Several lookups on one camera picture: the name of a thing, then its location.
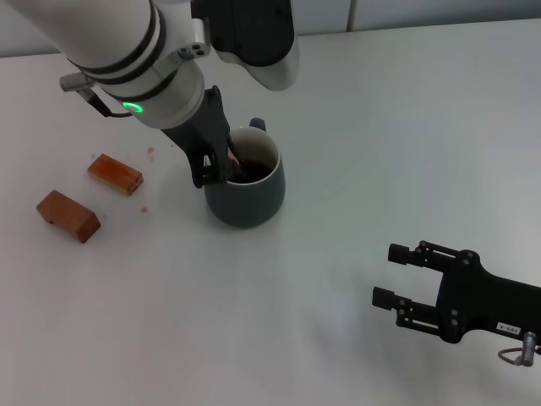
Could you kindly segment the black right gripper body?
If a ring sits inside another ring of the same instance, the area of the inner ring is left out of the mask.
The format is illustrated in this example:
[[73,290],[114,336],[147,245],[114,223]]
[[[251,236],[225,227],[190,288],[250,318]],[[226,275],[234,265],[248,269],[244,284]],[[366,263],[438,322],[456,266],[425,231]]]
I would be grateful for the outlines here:
[[528,332],[540,335],[540,288],[487,272],[473,251],[459,251],[443,272],[436,309],[447,343],[474,330],[519,341]]

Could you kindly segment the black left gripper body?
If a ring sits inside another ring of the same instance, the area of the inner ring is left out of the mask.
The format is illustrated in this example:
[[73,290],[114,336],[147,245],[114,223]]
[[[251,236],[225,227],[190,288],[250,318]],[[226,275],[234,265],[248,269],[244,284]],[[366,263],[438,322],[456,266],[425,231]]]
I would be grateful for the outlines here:
[[162,132],[186,156],[227,156],[230,127],[226,119],[220,89],[206,89],[196,112],[184,123]]

